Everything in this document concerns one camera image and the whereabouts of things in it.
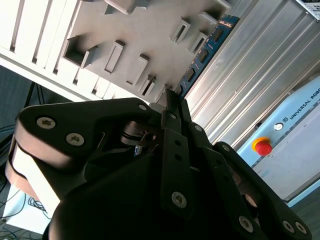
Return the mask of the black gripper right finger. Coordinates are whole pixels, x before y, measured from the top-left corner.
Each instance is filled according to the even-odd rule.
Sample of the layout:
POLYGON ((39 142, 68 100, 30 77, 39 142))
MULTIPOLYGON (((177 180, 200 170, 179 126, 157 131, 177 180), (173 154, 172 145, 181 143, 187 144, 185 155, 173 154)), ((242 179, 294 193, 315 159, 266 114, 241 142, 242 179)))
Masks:
POLYGON ((187 101, 179 102, 183 132, 190 138, 193 161, 206 193, 215 200, 205 212, 224 240, 310 240, 303 221, 225 142, 212 145, 192 122, 187 101))

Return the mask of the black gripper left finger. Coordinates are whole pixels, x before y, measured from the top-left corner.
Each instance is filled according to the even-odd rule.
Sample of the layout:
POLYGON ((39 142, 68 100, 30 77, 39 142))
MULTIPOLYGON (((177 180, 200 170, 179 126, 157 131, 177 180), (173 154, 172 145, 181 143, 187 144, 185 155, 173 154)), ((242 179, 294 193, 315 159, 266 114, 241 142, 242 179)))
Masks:
POLYGON ((62 138, 67 149, 59 150, 52 138, 59 123, 75 125, 100 122, 115 128, 116 154, 132 151, 136 157, 152 149, 156 127, 177 126, 180 98, 166 90, 166 107, 158 112, 138 98, 69 102, 30 106, 17 116, 9 160, 11 182, 20 190, 36 197, 51 218, 63 198, 87 179, 106 172, 104 163, 81 166, 72 150, 85 144, 81 133, 72 131, 62 138))

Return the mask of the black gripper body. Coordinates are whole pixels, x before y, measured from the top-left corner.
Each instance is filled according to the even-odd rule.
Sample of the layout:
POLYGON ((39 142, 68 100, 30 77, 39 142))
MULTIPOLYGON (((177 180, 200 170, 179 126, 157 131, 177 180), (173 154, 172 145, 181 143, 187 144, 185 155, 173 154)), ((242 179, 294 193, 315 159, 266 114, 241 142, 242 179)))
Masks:
POLYGON ((157 126, 151 150, 113 153, 116 129, 102 122, 60 122, 52 138, 58 150, 71 132, 85 137, 72 150, 76 163, 105 164, 106 172, 89 177, 57 206, 45 240, 223 240, 206 210, 215 203, 200 186, 190 137, 183 122, 157 126))

